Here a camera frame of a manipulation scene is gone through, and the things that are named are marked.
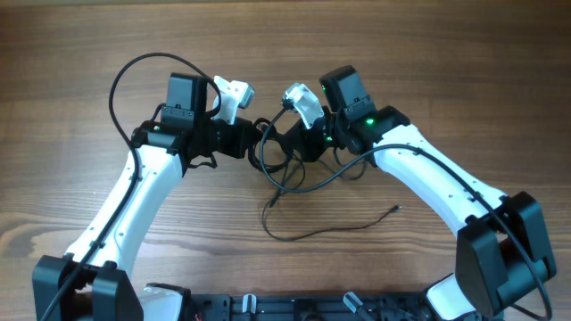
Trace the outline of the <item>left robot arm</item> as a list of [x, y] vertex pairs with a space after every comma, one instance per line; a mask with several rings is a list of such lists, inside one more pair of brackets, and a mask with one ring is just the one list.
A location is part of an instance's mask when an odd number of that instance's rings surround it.
[[173, 73], [167, 100], [129, 138], [120, 178], [88, 228], [60, 258], [44, 256], [32, 275], [39, 320], [194, 320], [187, 288], [149, 284], [136, 292], [130, 277], [161, 205], [192, 160], [215, 153], [241, 159], [257, 140], [240, 119], [254, 96], [242, 81]]

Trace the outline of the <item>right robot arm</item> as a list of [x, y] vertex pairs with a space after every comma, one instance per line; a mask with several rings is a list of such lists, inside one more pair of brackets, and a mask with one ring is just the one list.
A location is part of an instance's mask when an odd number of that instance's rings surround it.
[[476, 179], [434, 148], [403, 113], [377, 108], [351, 65], [319, 83], [326, 105], [304, 84], [283, 94], [283, 107], [301, 117], [285, 134], [286, 148], [304, 161], [318, 160], [328, 148], [346, 149], [399, 179], [444, 221], [456, 238], [456, 263], [453, 273], [426, 290], [433, 315], [496, 317], [538, 290], [551, 318], [544, 285], [557, 268], [539, 202]]

